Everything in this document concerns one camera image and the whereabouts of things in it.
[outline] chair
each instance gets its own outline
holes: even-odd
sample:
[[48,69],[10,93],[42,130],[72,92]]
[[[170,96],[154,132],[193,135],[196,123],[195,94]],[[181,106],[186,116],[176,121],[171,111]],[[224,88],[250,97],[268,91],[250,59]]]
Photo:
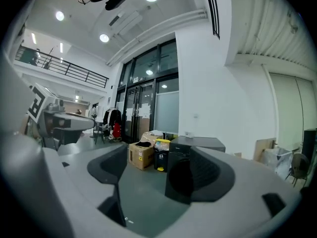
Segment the chair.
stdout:
[[310,166],[310,162],[304,154],[301,154],[301,153],[294,154],[293,160],[292,160],[292,167],[286,179],[289,176],[294,177],[294,180],[292,182],[294,184],[293,187],[295,187],[298,179],[304,179],[305,180],[304,186],[305,186],[307,182],[307,174],[308,174],[309,166]]
[[103,143],[105,143],[105,140],[104,140],[104,132],[103,132],[103,127],[102,126],[98,126],[97,128],[97,131],[96,131],[96,138],[95,138],[95,145],[97,144],[97,139],[98,139],[98,136],[100,135]]

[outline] red bag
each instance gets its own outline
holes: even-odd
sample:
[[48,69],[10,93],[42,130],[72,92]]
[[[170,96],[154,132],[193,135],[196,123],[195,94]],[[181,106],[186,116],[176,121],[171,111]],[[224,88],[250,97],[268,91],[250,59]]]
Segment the red bag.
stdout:
[[112,135],[114,137],[120,137],[121,136],[121,128],[120,128],[120,125],[117,122],[114,124]]

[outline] balcony railing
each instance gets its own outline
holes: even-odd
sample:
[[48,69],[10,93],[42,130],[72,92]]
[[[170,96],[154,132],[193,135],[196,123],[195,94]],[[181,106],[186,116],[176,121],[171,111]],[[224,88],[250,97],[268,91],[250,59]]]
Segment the balcony railing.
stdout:
[[17,61],[29,63],[42,69],[54,71],[68,77],[93,84],[102,88],[106,87],[109,78],[88,69],[64,61],[60,58],[33,50],[24,46],[20,46],[15,59]]

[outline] glass door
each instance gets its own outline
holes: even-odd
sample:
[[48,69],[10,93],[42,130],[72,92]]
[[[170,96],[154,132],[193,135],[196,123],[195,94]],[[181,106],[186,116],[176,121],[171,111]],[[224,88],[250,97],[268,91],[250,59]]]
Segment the glass door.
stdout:
[[153,82],[128,89],[125,109],[124,135],[130,143],[140,141],[150,131],[152,119]]

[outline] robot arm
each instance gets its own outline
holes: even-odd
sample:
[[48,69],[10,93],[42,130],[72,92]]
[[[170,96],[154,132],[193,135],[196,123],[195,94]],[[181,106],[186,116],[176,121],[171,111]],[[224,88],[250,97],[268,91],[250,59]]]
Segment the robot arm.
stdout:
[[82,131],[95,126],[93,119],[66,113],[63,100],[46,87],[36,84],[32,92],[35,99],[27,113],[37,124],[41,137],[53,138],[58,146],[76,143]]

